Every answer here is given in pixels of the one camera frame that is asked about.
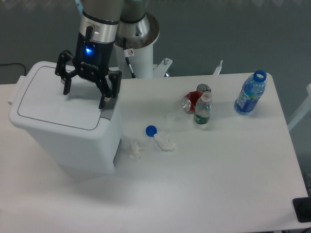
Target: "blue bottle cap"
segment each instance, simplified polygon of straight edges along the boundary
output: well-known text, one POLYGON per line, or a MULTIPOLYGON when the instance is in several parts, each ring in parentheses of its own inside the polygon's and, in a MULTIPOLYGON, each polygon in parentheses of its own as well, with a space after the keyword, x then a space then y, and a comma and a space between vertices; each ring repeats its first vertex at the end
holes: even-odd
POLYGON ((267 73, 264 70, 259 69, 254 73, 254 80, 258 83, 262 83, 266 78, 267 73))
POLYGON ((149 137, 153 137, 157 132, 157 129, 156 129, 156 126, 154 125, 149 125, 147 126, 146 128, 146 134, 149 136, 149 137))

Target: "black object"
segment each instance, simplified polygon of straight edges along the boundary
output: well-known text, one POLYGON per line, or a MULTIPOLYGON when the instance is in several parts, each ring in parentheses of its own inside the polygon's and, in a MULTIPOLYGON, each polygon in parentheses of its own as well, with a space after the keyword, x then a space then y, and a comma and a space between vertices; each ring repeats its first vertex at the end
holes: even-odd
POLYGON ((64 95, 70 92, 72 77, 79 75, 81 78, 95 83, 100 90, 102 97, 99 108, 104 107, 104 99, 115 98, 120 91, 121 71, 111 71, 108 68, 109 58, 113 48, 111 43, 99 43, 91 40, 93 35, 93 27, 86 28, 86 36, 81 33, 78 35, 76 55, 73 56, 69 50, 65 50, 59 54, 55 74, 61 77, 64 86, 64 95), (72 61, 75 70, 66 71, 67 62, 72 61), (111 81, 109 87, 106 75, 111 81))
POLYGON ((18 65, 22 66, 24 68, 24 76, 26 76, 26 66, 22 63, 14 62, 14 63, 0 63, 0 67, 6 67, 6 66, 12 66, 12 65, 18 65))
POLYGON ((293 205, 299 222, 311 222, 311 198, 295 198, 293 205))

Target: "black cable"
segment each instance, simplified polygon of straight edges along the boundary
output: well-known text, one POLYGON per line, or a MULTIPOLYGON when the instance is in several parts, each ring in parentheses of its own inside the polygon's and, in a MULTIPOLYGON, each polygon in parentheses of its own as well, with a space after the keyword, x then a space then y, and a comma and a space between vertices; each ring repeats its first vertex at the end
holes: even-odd
POLYGON ((308 230, 310 230, 311 229, 311 227, 309 227, 309 228, 307 228, 307 229, 304 229, 302 232, 300 232, 300 233, 306 233, 308 230))
POLYGON ((5 64, 2 64, 0 63, 0 67, 6 67, 6 66, 12 66, 12 65, 17 65, 17 66, 22 66, 24 68, 24 76, 26 76, 26 66, 22 63, 18 63, 18 62, 15 62, 15 63, 5 63, 5 64))

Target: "blue plastic bottle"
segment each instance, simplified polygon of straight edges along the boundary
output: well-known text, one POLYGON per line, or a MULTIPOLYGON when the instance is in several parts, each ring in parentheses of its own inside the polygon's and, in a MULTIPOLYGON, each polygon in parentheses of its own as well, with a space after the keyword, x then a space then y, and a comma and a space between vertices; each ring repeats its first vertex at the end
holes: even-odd
POLYGON ((235 110, 241 115, 247 115, 262 96, 266 87, 267 74, 263 70, 257 70, 243 84, 239 97, 235 100, 235 110))

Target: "bottle label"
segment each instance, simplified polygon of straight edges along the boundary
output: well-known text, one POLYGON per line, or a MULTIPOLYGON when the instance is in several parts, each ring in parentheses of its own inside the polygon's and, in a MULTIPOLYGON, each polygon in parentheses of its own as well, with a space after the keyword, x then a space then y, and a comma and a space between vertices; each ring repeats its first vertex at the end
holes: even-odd
POLYGON ((260 97, 255 98, 255 94, 252 92, 245 92, 242 90, 237 98, 235 105, 241 112, 251 112, 260 97))

